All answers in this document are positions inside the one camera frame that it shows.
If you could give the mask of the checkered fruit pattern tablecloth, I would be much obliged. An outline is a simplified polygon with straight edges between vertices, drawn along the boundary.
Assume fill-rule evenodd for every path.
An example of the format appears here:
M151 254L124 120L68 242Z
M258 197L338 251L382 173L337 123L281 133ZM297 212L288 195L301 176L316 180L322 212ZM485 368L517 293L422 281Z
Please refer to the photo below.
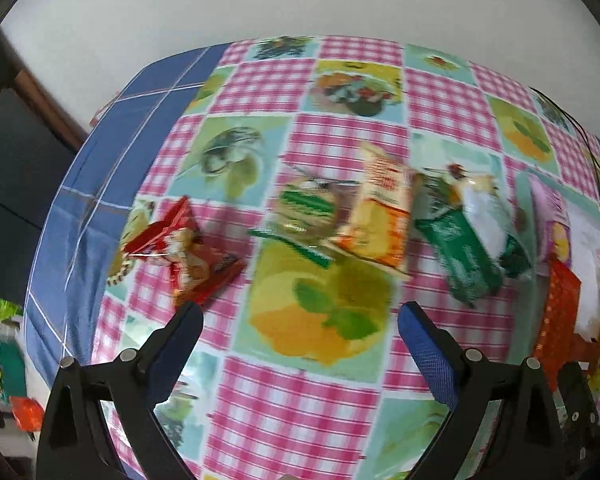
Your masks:
M212 242L248 262L213 305L193 362L228 379L212 422L206 401L166 414L193 468L210 478L394 479L393 414L433 418L415 364L380 323L333 340L325 361L276 352L246 321L266 284L334 272L253 238L278 189L304 170L362 176L362 142L408 166L460 164L495 177L508 204L534 169L600 213L600 140L545 96L437 50L346 36L280 36L152 63L123 89L80 148L47 215L26 298L27 352L51 380L59 362L114 356L171 310L168 272L126 262L122 246L181 196Z

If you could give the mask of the gold orange swiss roll pack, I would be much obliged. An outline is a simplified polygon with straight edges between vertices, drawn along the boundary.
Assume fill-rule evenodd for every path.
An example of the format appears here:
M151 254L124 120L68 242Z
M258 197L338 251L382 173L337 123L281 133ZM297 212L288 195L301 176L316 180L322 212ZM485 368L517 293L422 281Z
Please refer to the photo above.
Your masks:
M370 142L360 151L363 179L347 220L325 245L407 278L415 171Z

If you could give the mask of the white tray with green rim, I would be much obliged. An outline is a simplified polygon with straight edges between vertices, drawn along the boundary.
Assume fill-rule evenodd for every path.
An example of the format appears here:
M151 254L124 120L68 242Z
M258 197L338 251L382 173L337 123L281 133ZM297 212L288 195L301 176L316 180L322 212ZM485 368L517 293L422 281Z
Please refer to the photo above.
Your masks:
M557 191L565 200L571 222L572 270L582 282L580 304L574 331L584 338L593 338L600 329L600 292L597 286L596 257L600 252L600 213L585 203L583 196L552 179L530 169L516 175L516 201L524 213L526 223L520 230L522 246L532 261L535 255L535 227L529 178L538 177L543 183ZM514 328L506 361L517 364L530 356L536 335L539 333L545 286L538 284L538 274L532 268L518 282L518 298L514 303Z

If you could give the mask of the clear wrapped round bun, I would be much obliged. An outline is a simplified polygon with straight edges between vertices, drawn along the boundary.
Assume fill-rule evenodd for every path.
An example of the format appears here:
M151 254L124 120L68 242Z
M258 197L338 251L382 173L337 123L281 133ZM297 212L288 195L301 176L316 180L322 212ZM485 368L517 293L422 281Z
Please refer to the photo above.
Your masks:
M449 164L448 173L452 177L454 188L460 194L465 188L476 192L495 194L498 187L492 174L476 174L468 172L460 164Z

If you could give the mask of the red candy wrapper pack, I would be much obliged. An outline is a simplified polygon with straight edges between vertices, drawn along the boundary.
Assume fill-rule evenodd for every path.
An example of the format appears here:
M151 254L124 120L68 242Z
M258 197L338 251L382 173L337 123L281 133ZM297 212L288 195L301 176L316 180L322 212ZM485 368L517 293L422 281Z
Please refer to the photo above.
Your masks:
M188 196L129 240L123 253L169 269L175 310L186 302L202 306L246 266L242 258L204 240Z

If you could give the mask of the small green striped snack pack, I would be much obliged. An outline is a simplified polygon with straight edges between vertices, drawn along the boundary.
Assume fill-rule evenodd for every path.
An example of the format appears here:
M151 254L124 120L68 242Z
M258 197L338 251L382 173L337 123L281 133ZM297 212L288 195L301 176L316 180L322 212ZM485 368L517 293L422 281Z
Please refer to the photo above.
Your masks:
M327 269L334 251L326 247L347 217L358 181L304 176L283 184L262 221L249 230L261 240L276 240Z

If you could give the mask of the dark green snack pack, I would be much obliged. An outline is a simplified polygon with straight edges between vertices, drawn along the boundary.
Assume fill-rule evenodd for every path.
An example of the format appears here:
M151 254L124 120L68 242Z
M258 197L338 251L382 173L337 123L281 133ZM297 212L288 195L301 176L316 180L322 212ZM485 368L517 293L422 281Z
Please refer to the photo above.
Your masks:
M434 248L455 300L472 308L476 300L500 290L503 272L459 209L449 209L434 218L416 219L415 228Z

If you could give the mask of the red gold patterned snack pack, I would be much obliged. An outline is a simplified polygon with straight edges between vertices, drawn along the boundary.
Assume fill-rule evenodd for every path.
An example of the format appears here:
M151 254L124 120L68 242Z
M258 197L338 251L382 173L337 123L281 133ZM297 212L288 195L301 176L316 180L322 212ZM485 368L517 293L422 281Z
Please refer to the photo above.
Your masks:
M548 289L532 356L544 370L548 388L557 390L558 373L568 362L588 364L590 374L600 357L600 343L576 333L581 281L555 255L548 259Z

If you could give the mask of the green foil snack pack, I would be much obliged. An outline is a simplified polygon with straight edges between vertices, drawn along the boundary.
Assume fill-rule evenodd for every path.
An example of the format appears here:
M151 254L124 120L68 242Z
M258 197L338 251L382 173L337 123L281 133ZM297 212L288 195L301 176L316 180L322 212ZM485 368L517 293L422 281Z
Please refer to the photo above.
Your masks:
M490 194L465 188L458 194L446 167L421 172L418 190L424 200L424 218L459 209L506 278L520 278L530 271L531 259L521 244L512 215L498 195L498 189L495 194Z

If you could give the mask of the purple swiss roll snack pack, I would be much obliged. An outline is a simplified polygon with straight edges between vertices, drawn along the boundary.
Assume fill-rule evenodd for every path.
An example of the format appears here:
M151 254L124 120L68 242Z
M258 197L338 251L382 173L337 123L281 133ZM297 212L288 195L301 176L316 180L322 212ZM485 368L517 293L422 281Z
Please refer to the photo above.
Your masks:
M528 177L534 212L536 258L539 264L555 256L571 266L570 220L565 199L535 174Z

